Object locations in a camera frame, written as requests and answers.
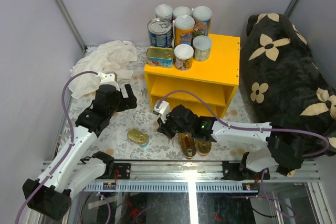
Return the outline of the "gold rectangular tin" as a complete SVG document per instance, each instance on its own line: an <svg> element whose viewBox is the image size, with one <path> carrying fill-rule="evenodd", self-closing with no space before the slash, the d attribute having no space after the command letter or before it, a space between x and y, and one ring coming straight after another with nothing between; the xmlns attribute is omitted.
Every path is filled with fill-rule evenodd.
<svg viewBox="0 0 336 224"><path fill-rule="evenodd" d="M149 143L149 135L136 128L131 128L127 133L127 137L131 142L141 147L146 147Z"/></svg>
<svg viewBox="0 0 336 224"><path fill-rule="evenodd" d="M172 48L149 47L146 51L149 66L172 68L174 50Z"/></svg>

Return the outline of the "clear jar colourful candy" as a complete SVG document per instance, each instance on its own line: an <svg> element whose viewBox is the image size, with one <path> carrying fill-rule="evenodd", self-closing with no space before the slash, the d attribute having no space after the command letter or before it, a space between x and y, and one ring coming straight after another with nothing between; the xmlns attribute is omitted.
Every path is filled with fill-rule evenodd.
<svg viewBox="0 0 336 224"><path fill-rule="evenodd" d="M212 20L211 9L206 6L198 6L192 10L192 17L195 20L193 38L201 35L208 36Z"/></svg>

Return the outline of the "black floral plush blanket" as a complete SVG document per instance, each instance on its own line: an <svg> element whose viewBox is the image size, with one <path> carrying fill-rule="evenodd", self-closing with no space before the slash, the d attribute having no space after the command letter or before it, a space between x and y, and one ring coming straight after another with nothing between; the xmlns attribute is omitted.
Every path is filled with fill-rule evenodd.
<svg viewBox="0 0 336 224"><path fill-rule="evenodd" d="M307 135L273 132L272 145L289 160L277 171L289 176L303 157L335 155L335 89L314 65L306 40L282 14L249 17L240 69L256 118L281 129Z"/></svg>

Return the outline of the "white orange snack canister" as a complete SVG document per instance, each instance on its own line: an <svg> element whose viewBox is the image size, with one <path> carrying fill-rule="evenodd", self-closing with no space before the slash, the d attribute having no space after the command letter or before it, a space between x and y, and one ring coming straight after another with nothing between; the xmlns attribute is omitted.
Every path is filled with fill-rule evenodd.
<svg viewBox="0 0 336 224"><path fill-rule="evenodd" d="M155 15L158 18L165 18L173 21L173 7L168 4L161 4L155 8Z"/></svg>

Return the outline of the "orange blue tall canister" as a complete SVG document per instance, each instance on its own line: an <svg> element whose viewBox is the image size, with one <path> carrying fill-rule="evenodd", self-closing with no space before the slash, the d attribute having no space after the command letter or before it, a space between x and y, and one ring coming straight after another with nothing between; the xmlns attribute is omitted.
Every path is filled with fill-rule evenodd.
<svg viewBox="0 0 336 224"><path fill-rule="evenodd" d="M195 20L190 15L180 15L176 17L174 27L175 36L174 44L178 46L180 44L192 44L192 33L195 25Z"/></svg>

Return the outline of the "blue labelled gold-top can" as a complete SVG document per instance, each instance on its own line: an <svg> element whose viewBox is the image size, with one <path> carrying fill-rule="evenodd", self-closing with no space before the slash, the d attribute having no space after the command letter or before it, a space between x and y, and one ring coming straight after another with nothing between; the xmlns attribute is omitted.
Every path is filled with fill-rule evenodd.
<svg viewBox="0 0 336 224"><path fill-rule="evenodd" d="M148 34L150 46L169 48L172 44L172 23L165 18L154 18L149 21Z"/></svg>

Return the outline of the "grey lid small can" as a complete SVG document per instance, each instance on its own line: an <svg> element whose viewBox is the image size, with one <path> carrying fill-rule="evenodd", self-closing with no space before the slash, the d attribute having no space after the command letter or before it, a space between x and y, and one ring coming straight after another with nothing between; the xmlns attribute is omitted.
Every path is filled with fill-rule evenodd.
<svg viewBox="0 0 336 224"><path fill-rule="evenodd" d="M208 36L200 35L193 39L194 59L206 61L209 58L212 40Z"/></svg>

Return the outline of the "gold oval tin left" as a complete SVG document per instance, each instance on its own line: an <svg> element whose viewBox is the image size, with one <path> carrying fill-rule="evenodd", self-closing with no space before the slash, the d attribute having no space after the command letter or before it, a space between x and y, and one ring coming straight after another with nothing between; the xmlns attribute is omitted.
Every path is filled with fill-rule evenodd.
<svg viewBox="0 0 336 224"><path fill-rule="evenodd" d="M192 159L196 153L195 140L190 133L179 133L178 139L183 155L186 159Z"/></svg>

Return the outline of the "white red snack canister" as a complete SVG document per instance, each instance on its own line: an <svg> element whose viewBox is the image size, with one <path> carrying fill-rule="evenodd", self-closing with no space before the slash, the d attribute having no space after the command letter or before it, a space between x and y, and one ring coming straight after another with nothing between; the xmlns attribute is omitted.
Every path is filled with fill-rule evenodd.
<svg viewBox="0 0 336 224"><path fill-rule="evenodd" d="M179 6L179 7L176 7L174 10L173 10L173 19L175 20L177 17L179 16L183 16L183 15L189 15L191 16L192 15L192 11L190 8L186 7L186 6Z"/></svg>

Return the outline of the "yellow wooden shelf cabinet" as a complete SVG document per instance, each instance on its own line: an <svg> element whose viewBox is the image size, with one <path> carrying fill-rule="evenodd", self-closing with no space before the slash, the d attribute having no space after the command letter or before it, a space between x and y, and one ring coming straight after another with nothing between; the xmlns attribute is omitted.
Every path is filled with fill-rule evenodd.
<svg viewBox="0 0 336 224"><path fill-rule="evenodd" d="M144 76L150 105L172 93L166 101L180 104L198 116L223 118L239 85L240 38L210 34L212 47L206 61L193 61L189 70L146 65Z"/></svg>

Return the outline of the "white lid small can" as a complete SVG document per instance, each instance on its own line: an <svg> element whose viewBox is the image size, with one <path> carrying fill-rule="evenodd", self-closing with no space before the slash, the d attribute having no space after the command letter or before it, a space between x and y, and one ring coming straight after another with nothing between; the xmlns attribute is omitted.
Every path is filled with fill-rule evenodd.
<svg viewBox="0 0 336 224"><path fill-rule="evenodd" d="M186 71L191 69L193 63L194 49L188 44L177 45L174 49L175 67L178 70Z"/></svg>

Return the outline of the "crumpled cream cloth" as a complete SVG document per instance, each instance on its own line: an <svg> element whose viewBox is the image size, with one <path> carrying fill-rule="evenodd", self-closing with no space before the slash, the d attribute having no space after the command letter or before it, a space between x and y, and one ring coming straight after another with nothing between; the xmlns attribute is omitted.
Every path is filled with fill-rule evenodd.
<svg viewBox="0 0 336 224"><path fill-rule="evenodd" d="M115 40L98 46L91 54L80 59L71 69L71 76L84 71L115 72L118 79L130 80L133 70L128 64L137 61L137 53L131 41ZM71 81L69 89L74 99L80 99L98 89L100 79L93 74L84 74Z"/></svg>

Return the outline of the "gold oval tin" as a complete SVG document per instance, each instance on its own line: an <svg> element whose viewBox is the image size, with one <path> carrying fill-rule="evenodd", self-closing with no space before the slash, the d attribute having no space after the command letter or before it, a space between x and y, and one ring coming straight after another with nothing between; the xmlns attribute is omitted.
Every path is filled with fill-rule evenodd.
<svg viewBox="0 0 336 224"><path fill-rule="evenodd" d="M186 159L192 159L196 153L195 140L190 133L179 133L178 139L183 155Z"/></svg>
<svg viewBox="0 0 336 224"><path fill-rule="evenodd" d="M201 156L206 156L210 153L211 148L212 148L212 143L211 142L202 142L199 140L195 141L195 146L198 151L198 153Z"/></svg>

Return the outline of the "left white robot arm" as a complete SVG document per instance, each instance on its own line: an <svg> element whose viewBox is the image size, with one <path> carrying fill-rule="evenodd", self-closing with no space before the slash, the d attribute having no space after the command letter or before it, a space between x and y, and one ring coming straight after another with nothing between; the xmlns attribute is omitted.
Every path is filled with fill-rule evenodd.
<svg viewBox="0 0 336 224"><path fill-rule="evenodd" d="M66 146L36 180L25 181L23 193L30 209L59 221L70 208L72 199L89 183L115 175L114 158L101 151L94 153L84 167L74 169L116 112L137 107L131 85L124 87L127 97L114 85L100 85L91 105L78 116Z"/></svg>

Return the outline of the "gold oval tin right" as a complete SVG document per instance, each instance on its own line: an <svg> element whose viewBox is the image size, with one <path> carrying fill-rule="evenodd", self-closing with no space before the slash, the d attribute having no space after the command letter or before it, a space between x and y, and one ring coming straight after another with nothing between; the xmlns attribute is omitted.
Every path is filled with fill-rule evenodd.
<svg viewBox="0 0 336 224"><path fill-rule="evenodd" d="M206 156L210 153L211 148L212 148L212 143L211 142L202 142L199 140L195 141L195 146L198 151L198 153L201 156Z"/></svg>

